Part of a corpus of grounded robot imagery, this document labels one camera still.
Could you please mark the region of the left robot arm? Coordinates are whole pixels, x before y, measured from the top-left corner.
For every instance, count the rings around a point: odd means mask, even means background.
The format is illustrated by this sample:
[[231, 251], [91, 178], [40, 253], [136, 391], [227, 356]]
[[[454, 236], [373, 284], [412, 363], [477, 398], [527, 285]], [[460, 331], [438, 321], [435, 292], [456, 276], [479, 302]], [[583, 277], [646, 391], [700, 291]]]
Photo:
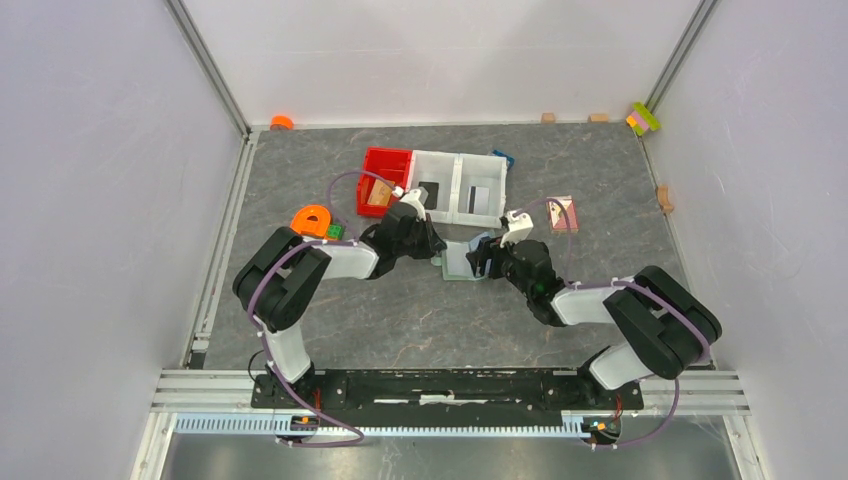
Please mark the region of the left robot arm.
[[268, 370], [278, 378], [278, 397], [295, 408], [313, 397], [308, 374], [314, 367], [300, 320], [322, 281], [376, 280], [401, 258], [429, 260], [446, 248], [429, 215], [404, 202], [356, 239], [313, 239], [290, 227], [277, 229], [238, 272], [232, 291], [257, 329]]

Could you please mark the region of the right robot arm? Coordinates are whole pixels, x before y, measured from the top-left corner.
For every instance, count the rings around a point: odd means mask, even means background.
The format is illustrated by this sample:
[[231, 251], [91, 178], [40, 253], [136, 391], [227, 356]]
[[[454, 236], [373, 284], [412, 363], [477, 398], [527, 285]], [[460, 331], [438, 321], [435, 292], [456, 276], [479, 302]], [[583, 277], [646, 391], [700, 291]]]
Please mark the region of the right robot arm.
[[565, 328], [614, 325], [623, 343], [603, 349], [584, 365], [577, 382], [591, 408], [612, 401], [618, 388], [654, 375], [676, 379], [708, 357], [723, 330], [717, 317], [664, 269], [649, 265], [605, 284], [567, 282], [554, 270], [547, 245], [485, 238], [466, 255], [476, 277], [507, 280], [541, 324]]

